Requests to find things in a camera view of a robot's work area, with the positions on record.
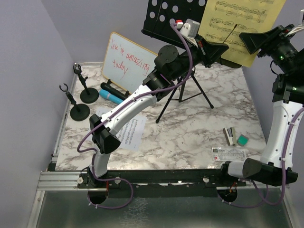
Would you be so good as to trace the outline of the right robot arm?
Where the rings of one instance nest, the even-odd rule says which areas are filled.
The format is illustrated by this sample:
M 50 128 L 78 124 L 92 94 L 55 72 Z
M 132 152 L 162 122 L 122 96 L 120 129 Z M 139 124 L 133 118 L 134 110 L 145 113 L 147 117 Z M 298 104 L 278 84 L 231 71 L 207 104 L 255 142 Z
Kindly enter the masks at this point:
M 273 83 L 273 120 L 260 160 L 225 162 L 218 174 L 222 185 L 230 185 L 235 178 L 272 186 L 296 182 L 298 173 L 292 171 L 292 157 L 298 125 L 304 115 L 304 52 L 297 51 L 290 39 L 303 29 L 290 24 L 264 33 L 240 33 L 250 54 L 270 56 L 283 72 Z

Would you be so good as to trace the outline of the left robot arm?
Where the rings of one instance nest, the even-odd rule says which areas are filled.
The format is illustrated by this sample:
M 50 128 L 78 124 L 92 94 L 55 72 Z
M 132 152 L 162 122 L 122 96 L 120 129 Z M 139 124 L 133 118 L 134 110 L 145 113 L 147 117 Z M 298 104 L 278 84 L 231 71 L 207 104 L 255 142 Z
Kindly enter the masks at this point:
M 186 51 L 178 53 L 174 45 L 165 45 L 155 58 L 155 68 L 143 83 L 122 103 L 101 117 L 90 117 L 92 141 L 96 152 L 90 165 L 88 181 L 98 188 L 104 184 L 110 154 L 120 146 L 116 137 L 120 129 L 145 108 L 163 99 L 178 87 L 173 82 L 185 82 L 193 67 L 201 63 L 210 67 L 226 50 L 227 44 L 207 42 L 197 36 L 195 45 L 186 44 Z

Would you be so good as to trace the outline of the black microphone orange tip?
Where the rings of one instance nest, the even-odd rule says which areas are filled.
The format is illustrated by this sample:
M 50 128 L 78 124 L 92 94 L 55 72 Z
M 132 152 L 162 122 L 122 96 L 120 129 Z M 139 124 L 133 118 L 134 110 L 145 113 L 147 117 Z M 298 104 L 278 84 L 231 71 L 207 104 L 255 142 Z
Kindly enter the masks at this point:
M 125 94 L 123 94 L 122 92 L 118 91 L 117 89 L 113 88 L 113 87 L 112 87 L 110 84 L 108 84 L 108 83 L 103 82 L 103 83 L 100 84 L 100 87 L 101 87 L 103 90 L 105 90 L 105 91 L 111 93 L 112 95 L 115 95 L 116 97 L 120 98 L 121 100 L 125 100 L 125 99 L 128 98 L 127 95 L 125 95 Z

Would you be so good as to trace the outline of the black tripod music stand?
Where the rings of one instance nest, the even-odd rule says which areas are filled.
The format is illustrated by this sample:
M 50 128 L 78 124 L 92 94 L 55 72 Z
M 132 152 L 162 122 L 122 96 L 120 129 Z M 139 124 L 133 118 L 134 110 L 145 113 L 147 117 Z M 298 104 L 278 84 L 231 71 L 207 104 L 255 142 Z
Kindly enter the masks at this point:
M 187 19 L 192 19 L 199 22 L 199 20 L 203 17 L 204 10 L 204 4 L 200 4 L 197 0 L 150 0 L 148 2 L 147 14 L 144 21 L 142 33 L 150 36 L 151 38 L 164 41 L 166 42 L 166 45 L 174 45 L 177 48 L 178 53 L 182 54 L 187 50 L 186 44 L 192 44 L 181 35 L 180 30 L 177 29 L 175 21 L 182 20 L 185 23 Z M 231 62 L 229 60 L 224 60 L 221 58 L 221 56 L 214 63 L 220 63 L 230 68 L 240 68 L 239 64 Z M 190 77 L 181 84 L 178 80 L 174 80 L 173 83 L 175 85 L 178 85 L 178 87 L 174 90 L 171 90 L 170 93 L 167 94 L 170 97 L 168 98 L 167 103 L 156 119 L 156 123 L 159 123 L 161 117 L 169 105 L 169 102 L 174 100 L 173 96 L 177 90 L 180 90 L 180 96 L 177 98 L 177 101 L 180 103 L 185 101 L 183 94 L 186 81 L 188 79 L 192 79 L 194 81 L 200 90 L 201 95 L 206 95 L 205 91 L 202 89 L 201 85 L 195 78 L 195 72 L 196 67 L 193 67 Z

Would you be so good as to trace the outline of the white sheet music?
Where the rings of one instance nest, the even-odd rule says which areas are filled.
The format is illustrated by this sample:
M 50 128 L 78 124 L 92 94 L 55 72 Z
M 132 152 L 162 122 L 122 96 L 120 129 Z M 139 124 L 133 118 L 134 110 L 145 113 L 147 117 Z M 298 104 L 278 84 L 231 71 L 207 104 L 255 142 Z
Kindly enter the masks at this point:
M 92 133 L 92 141 L 101 153 L 109 154 L 116 149 L 137 151 L 141 144 L 146 118 L 136 116 L 128 121 L 117 134 L 110 133 L 109 128 L 100 126 Z

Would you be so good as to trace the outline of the black microphone stand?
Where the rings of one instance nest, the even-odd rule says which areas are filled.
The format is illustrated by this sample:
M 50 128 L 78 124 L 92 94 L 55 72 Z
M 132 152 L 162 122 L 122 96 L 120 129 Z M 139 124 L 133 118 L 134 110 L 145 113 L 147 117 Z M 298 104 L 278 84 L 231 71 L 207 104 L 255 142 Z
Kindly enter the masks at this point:
M 81 101 L 85 104 L 91 104 L 97 101 L 99 98 L 99 92 L 95 88 L 87 87 L 86 80 L 88 77 L 82 76 L 82 68 L 78 63 L 74 63 L 73 71 L 78 76 L 80 83 L 84 87 L 84 90 L 80 94 Z
M 77 104 L 76 100 L 73 98 L 72 94 L 68 90 L 67 84 L 64 83 L 65 89 L 59 85 L 59 89 L 64 92 L 73 105 L 72 109 L 70 110 L 70 116 L 74 121 L 80 122 L 85 120 L 90 114 L 90 108 L 86 104 Z

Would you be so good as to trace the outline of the blue-headed microphone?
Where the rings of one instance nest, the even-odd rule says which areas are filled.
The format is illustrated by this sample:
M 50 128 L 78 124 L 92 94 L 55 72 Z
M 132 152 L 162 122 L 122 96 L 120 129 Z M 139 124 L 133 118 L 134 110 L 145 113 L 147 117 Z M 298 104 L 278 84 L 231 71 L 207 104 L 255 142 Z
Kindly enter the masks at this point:
M 106 100 L 110 100 L 110 101 L 112 101 L 112 102 L 114 102 L 114 103 L 116 103 L 116 104 L 118 104 L 118 105 L 121 104 L 121 103 L 123 102 L 122 99 L 118 98 L 117 96 L 115 96 L 115 95 L 111 94 L 110 92 L 108 92 L 108 91 L 106 91 L 106 90 L 103 90 L 103 89 L 101 89 L 101 90 L 99 91 L 99 95 L 100 95 L 102 98 L 104 98 L 104 99 L 106 99 Z

